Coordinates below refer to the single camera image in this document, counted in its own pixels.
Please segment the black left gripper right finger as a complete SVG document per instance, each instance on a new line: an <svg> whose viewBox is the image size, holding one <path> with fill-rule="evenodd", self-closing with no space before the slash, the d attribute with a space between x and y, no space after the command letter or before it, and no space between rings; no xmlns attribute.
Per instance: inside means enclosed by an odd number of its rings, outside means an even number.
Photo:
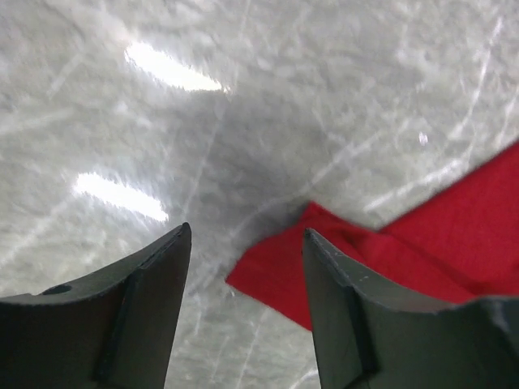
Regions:
<svg viewBox="0 0 519 389"><path fill-rule="evenodd" d="M315 230L302 260L324 388L515 388L518 301L463 304L399 285Z"/></svg>

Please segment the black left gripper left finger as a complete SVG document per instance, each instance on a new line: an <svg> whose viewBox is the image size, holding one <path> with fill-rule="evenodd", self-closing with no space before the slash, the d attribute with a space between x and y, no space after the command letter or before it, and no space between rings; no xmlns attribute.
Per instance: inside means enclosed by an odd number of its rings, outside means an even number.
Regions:
<svg viewBox="0 0 519 389"><path fill-rule="evenodd" d="M191 257L182 224L43 293L1 300L4 388L162 388Z"/></svg>

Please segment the red t shirt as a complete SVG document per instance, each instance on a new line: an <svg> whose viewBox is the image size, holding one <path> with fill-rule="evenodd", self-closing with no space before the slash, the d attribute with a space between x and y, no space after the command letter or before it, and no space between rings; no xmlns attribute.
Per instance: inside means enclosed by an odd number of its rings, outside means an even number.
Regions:
<svg viewBox="0 0 519 389"><path fill-rule="evenodd" d="M461 303L518 293L518 147L378 231L309 203L298 221L248 249L227 276L238 291L311 327L302 263L306 229L382 276Z"/></svg>

